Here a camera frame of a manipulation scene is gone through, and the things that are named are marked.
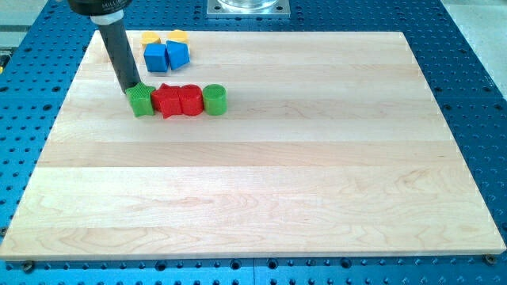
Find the black robot arm end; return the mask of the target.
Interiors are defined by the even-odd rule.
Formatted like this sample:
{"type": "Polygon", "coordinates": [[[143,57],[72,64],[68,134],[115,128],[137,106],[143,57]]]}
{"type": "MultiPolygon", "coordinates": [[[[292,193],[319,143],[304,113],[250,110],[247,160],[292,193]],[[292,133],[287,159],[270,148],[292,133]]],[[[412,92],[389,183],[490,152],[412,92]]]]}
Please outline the black robot arm end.
{"type": "Polygon", "coordinates": [[[132,0],[67,0],[72,11],[84,16],[103,16],[128,7],[132,0]]]}

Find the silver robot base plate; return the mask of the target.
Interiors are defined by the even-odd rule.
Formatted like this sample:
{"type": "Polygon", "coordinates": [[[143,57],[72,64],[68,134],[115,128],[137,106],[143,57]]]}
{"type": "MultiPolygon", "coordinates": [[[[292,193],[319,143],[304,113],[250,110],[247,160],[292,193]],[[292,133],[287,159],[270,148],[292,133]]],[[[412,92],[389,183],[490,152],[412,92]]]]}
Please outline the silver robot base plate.
{"type": "Polygon", "coordinates": [[[207,15],[228,17],[289,17],[289,0],[207,0],[207,15]]]}

